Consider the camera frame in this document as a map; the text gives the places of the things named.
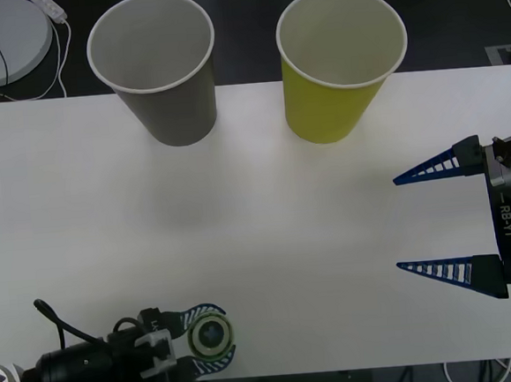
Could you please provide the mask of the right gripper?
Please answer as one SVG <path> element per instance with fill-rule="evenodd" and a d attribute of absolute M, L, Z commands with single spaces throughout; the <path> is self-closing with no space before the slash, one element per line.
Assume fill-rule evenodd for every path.
<path fill-rule="evenodd" d="M 478 136 L 469 136 L 393 179 L 394 185 L 421 183 L 484 173 L 483 148 Z M 499 256 L 472 255 L 450 259 L 397 262 L 403 271 L 466 288 L 493 298 L 508 299 L 511 284 L 511 197 L 486 184 Z"/>

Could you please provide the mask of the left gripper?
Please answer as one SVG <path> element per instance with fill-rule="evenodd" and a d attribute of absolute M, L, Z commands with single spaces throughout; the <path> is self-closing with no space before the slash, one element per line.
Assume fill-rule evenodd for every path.
<path fill-rule="evenodd" d="M 206 313 L 226 312 L 213 303 L 201 303 L 186 311 L 160 311 L 148 308 L 138 320 L 147 333 L 139 338 L 141 348 L 149 348 L 151 364 L 140 376 L 153 382 L 194 382 L 196 378 L 224 371 L 232 363 L 236 353 L 233 345 L 225 356 L 217 360 L 200 360 L 196 356 L 191 326 Z"/>

